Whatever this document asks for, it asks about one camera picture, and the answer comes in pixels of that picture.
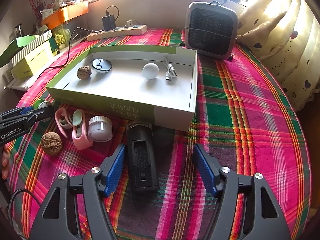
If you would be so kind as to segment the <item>person's left hand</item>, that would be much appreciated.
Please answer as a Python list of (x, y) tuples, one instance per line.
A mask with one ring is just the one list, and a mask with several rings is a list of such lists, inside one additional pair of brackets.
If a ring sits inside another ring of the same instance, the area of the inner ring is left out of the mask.
[(1, 166), (2, 166), (2, 178), (6, 180), (9, 178), (10, 170), (11, 170), (10, 154), (7, 146), (4, 146), (2, 150)]

